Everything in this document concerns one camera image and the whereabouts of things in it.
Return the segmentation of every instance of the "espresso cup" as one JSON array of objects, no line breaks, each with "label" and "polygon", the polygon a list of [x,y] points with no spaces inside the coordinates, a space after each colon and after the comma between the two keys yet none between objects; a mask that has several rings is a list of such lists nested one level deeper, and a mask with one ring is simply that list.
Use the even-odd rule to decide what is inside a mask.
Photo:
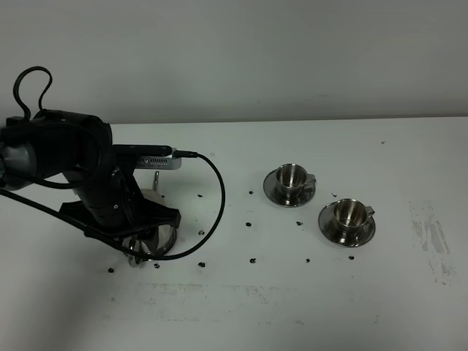
[{"label": "espresso cup", "polygon": [[369,222],[373,214],[372,207],[365,206],[357,200],[343,199],[336,201],[331,221],[339,231],[355,234]]},{"label": "espresso cup", "polygon": [[308,174],[300,165],[288,163],[276,170],[276,190],[285,197],[295,197],[314,190],[315,175]]}]

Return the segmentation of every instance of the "black cable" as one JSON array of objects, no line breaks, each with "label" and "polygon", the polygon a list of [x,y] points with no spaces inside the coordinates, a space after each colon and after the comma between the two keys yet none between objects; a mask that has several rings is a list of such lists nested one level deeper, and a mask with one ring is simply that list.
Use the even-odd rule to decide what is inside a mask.
[{"label": "black cable", "polygon": [[49,83],[46,85],[44,91],[39,97],[39,110],[41,111],[43,110],[42,98],[44,97],[44,94],[47,92],[47,90],[50,88],[50,85],[52,85],[51,73],[49,72],[48,69],[41,67],[41,66],[28,68],[25,71],[22,71],[20,75],[18,76],[18,78],[16,78],[15,84],[13,85],[13,96],[15,98],[15,101],[18,103],[18,105],[20,105],[20,107],[23,109],[25,122],[28,122],[29,119],[31,118],[31,111],[29,110],[29,107],[27,107],[20,98],[20,84],[21,84],[21,81],[25,78],[25,76],[27,76],[29,73],[34,72],[34,71],[43,71],[49,75]]},{"label": "black cable", "polygon": [[[188,158],[198,157],[198,158],[203,159],[214,170],[214,172],[216,174],[216,177],[219,180],[219,185],[221,187],[221,205],[219,207],[219,213],[218,213],[218,216],[217,216],[216,220],[214,221],[213,226],[208,231],[208,234],[206,234],[206,236],[203,238],[203,240],[201,240],[197,245],[193,246],[191,249],[188,249],[187,251],[182,252],[180,254],[172,254],[170,256],[156,256],[156,255],[144,254],[144,253],[141,253],[141,252],[136,252],[136,251],[133,251],[131,249],[128,249],[128,248],[122,246],[119,242],[114,241],[111,237],[106,237],[104,235],[104,233],[102,233],[102,232],[100,232],[98,230],[94,230],[94,232],[98,234],[98,235],[96,235],[94,237],[95,239],[101,241],[104,244],[107,244],[108,246],[110,246],[110,247],[112,247],[112,248],[114,248],[114,249],[116,249],[116,250],[118,250],[120,252],[123,252],[124,254],[130,254],[132,256],[135,256],[135,257],[143,259],[143,260],[158,260],[158,261],[177,260],[178,258],[188,256],[189,254],[197,251],[200,247],[202,247],[206,243],[206,241],[208,241],[208,239],[213,235],[214,231],[218,227],[218,224],[221,221],[222,214],[224,212],[224,205],[226,203],[226,189],[224,188],[224,181],[222,180],[221,173],[218,171],[218,169],[216,168],[214,163],[212,161],[210,161],[210,159],[208,159],[206,156],[203,156],[201,154],[197,154],[195,152],[189,152],[189,151],[177,151],[177,152],[178,152],[179,157],[188,157]],[[64,222],[72,225],[73,227],[76,227],[77,229],[82,230],[83,232],[87,231],[87,229],[88,229],[88,226],[86,226],[85,224],[83,224],[83,223],[81,223],[79,221],[74,220],[73,218],[70,218],[70,217],[68,217],[68,216],[66,216],[64,214],[61,214],[60,212],[57,212],[57,211],[53,210],[52,208],[49,208],[49,207],[46,207],[46,206],[41,205],[39,203],[36,203],[36,202],[34,202],[34,201],[30,200],[30,199],[26,199],[25,197],[22,197],[20,195],[13,194],[12,192],[9,192],[9,191],[7,191],[5,189],[0,189],[0,195],[8,197],[9,199],[18,201],[19,203],[23,203],[25,205],[31,206],[32,208],[35,208],[35,209],[40,210],[42,212],[45,212],[47,214],[50,214],[51,216],[54,216],[57,219],[60,219],[60,220],[62,220]],[[130,231],[126,230],[126,231],[124,231],[122,233],[117,233],[117,234],[124,235],[126,232],[134,233],[134,230],[130,230]]]},{"label": "black cable", "polygon": [[95,137],[86,128],[80,127],[77,124],[69,124],[69,123],[48,124],[46,126],[35,129],[32,133],[34,134],[36,132],[41,132],[44,129],[51,129],[51,128],[53,129],[60,129],[60,128],[76,129],[82,133],[87,134],[89,137],[91,137],[91,139],[94,141],[94,146],[96,147],[97,155],[98,155],[96,167],[91,172],[91,175],[82,181],[73,181],[69,183],[56,183],[54,181],[46,181],[45,179],[42,179],[40,177],[36,177],[34,175],[30,175],[28,173],[17,171],[17,170],[6,170],[7,174],[21,178],[25,181],[30,181],[31,183],[34,183],[34,184],[46,186],[47,188],[52,188],[52,189],[74,189],[74,188],[78,188],[80,186],[89,184],[89,182],[93,181],[99,175],[98,170],[101,165],[102,152],[101,152],[101,148],[99,147],[99,141],[97,137]]}]

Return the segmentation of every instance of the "cup handle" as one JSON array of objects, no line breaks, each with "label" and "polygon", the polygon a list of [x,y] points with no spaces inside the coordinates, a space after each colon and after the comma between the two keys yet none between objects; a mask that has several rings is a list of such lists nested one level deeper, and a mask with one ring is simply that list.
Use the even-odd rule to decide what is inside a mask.
[{"label": "cup handle", "polygon": [[307,175],[307,178],[308,178],[308,179],[307,179],[307,182],[306,182],[306,184],[305,184],[304,189],[305,189],[306,191],[312,191],[312,190],[314,189],[314,185],[315,185],[315,181],[316,181],[315,175],[313,175],[313,174],[308,174],[308,175]]},{"label": "cup handle", "polygon": [[371,206],[366,206],[366,211],[368,217],[372,217],[375,214],[375,211]]}]

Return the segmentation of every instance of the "white table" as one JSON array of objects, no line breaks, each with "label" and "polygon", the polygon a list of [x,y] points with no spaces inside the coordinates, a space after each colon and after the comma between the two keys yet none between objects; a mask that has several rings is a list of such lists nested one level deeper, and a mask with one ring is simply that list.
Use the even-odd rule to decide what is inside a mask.
[{"label": "white table", "polygon": [[[133,124],[113,134],[209,156],[227,189],[219,229],[184,259],[131,268],[68,224],[0,198],[2,350],[468,349],[468,118]],[[302,208],[263,193],[266,174],[288,162],[317,177]],[[153,172],[135,175],[151,187]],[[181,252],[211,226],[219,185],[191,159],[160,180],[182,214]],[[19,193],[56,209],[77,199],[40,186]],[[317,226],[322,207],[344,197],[376,211],[376,235],[360,248],[328,242]]]}]

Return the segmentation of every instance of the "stainless steel saucer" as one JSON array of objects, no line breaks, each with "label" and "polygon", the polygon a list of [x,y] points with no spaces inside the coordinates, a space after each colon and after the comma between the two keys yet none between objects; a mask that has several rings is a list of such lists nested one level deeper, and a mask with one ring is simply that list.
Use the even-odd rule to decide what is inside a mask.
[{"label": "stainless steel saucer", "polygon": [[315,185],[308,192],[302,192],[298,196],[285,197],[276,190],[276,170],[272,170],[263,181],[263,191],[268,199],[283,207],[299,207],[312,200],[315,194]]},{"label": "stainless steel saucer", "polygon": [[333,206],[335,203],[326,205],[319,214],[319,228],[322,234],[332,243],[345,247],[358,247],[368,243],[375,234],[375,221],[370,217],[369,222],[363,229],[355,234],[340,232],[331,221]]}]

